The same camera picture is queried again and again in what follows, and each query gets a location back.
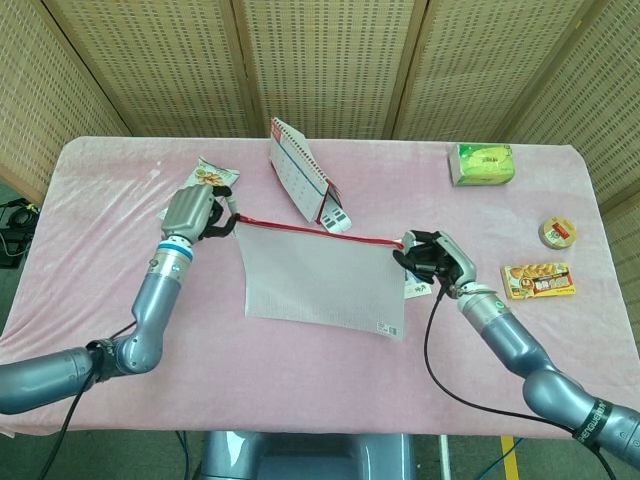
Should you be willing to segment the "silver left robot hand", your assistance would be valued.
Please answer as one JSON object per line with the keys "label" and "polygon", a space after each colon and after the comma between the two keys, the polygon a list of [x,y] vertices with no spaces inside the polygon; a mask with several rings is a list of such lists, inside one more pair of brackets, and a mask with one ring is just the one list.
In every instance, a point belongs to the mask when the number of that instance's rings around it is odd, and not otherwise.
{"label": "silver left robot hand", "polygon": [[173,195],[161,230],[166,239],[177,236],[195,244],[204,238],[226,237],[239,219],[230,187],[198,184]]}

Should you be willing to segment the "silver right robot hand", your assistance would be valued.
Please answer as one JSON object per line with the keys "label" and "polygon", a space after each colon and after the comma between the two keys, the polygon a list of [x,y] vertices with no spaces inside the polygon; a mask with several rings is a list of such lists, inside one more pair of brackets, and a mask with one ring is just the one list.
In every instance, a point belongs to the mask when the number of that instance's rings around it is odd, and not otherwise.
{"label": "silver right robot hand", "polygon": [[393,251],[396,262],[423,282],[437,280],[452,299],[477,279],[475,264],[446,232],[409,230],[402,244]]}

